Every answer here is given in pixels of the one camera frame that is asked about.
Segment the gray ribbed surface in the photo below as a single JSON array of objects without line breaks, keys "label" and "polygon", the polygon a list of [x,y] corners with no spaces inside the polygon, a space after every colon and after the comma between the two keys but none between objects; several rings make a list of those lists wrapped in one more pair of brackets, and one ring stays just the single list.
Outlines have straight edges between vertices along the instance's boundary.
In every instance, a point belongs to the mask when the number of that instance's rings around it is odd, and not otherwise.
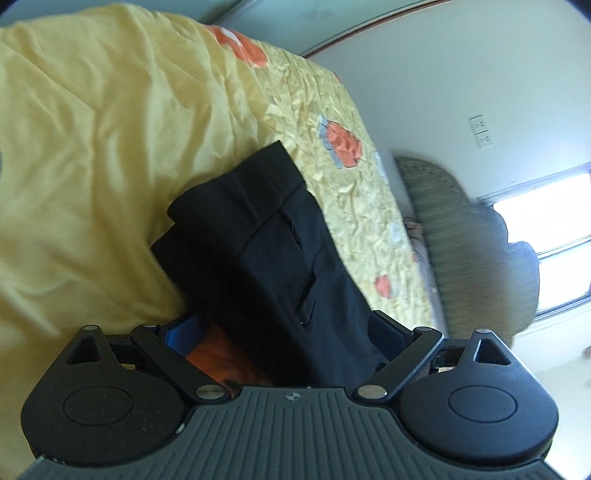
[{"label": "gray ribbed surface", "polygon": [[221,406],[199,408],[184,431],[149,458],[109,469],[43,460],[26,480],[559,480],[536,463],[513,471],[470,471],[412,444],[392,414],[350,401],[341,389],[244,388]]},{"label": "gray ribbed surface", "polygon": [[441,167],[413,158],[396,161],[423,226],[449,335],[469,339],[486,327],[510,345],[538,306],[534,249],[507,243],[502,216],[470,202]]}]

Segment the green cushion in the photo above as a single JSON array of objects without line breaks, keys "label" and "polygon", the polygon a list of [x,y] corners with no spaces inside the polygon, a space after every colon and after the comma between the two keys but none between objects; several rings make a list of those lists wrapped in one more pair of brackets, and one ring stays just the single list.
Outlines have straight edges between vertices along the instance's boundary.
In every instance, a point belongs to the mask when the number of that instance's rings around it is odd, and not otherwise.
[{"label": "green cushion", "polygon": [[453,338],[470,338],[479,327],[507,344],[535,318],[540,271],[526,242],[508,244],[507,227],[492,208],[466,197],[441,167],[397,158],[424,237]]}]

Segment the small logo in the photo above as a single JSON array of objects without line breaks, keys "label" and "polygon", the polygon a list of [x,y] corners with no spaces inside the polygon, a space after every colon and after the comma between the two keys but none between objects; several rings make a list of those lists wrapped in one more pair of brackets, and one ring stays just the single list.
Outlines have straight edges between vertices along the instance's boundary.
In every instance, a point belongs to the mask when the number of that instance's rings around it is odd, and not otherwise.
[{"label": "small logo", "polygon": [[301,400],[301,395],[298,392],[289,392],[285,397],[289,401]]}]

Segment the ribbed grip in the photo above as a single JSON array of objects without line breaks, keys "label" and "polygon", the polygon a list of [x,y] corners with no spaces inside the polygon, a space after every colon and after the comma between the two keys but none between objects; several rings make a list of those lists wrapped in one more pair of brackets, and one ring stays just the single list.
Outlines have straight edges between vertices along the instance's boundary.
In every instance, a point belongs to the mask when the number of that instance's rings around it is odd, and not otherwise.
[{"label": "ribbed grip", "polygon": [[470,470],[416,446],[383,407],[340,388],[246,387],[199,407],[167,446],[126,465],[78,469],[42,459],[22,480],[560,480],[543,462]]}]

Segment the window frame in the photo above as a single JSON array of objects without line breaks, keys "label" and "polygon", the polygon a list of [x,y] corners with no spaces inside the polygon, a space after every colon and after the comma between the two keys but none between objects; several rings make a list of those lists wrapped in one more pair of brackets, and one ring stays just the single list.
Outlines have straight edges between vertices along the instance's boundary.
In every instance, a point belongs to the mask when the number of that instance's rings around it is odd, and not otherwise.
[{"label": "window frame", "polygon": [[[522,195],[524,193],[530,192],[536,188],[543,187],[543,186],[548,185],[550,183],[554,183],[556,181],[566,179],[568,177],[584,174],[584,173],[587,173],[589,175],[589,182],[591,183],[591,162],[585,163],[585,164],[580,165],[578,167],[574,167],[574,168],[570,168],[568,170],[561,171],[561,172],[553,174],[553,175],[548,175],[548,176],[542,177],[540,179],[535,179],[533,181],[521,183],[519,185],[515,185],[515,186],[510,187],[508,189],[500,190],[500,191],[492,193],[490,195],[479,197],[477,199],[477,201],[480,205],[484,205],[484,206],[492,209],[493,205],[496,202],[500,202],[501,200],[505,200],[510,197]],[[588,243],[591,243],[591,234],[589,234],[585,237],[579,238],[577,240],[574,240],[572,242],[569,242],[568,244],[561,245],[560,247],[556,247],[556,248],[546,250],[544,252],[540,252],[537,254],[538,260],[541,261],[546,258],[554,257],[554,256],[564,253],[568,250],[580,247],[581,245],[585,245]],[[553,317],[554,315],[558,315],[560,313],[567,312],[568,310],[571,310],[571,309],[574,309],[574,308],[579,307],[581,305],[584,305],[585,303],[590,302],[590,301],[591,301],[591,285],[589,286],[589,289],[585,295],[577,297],[573,300],[569,300],[568,302],[565,302],[563,304],[556,305],[556,306],[551,307],[549,309],[537,310],[535,313],[534,321],[539,322],[540,320],[544,320],[546,318]]]}]

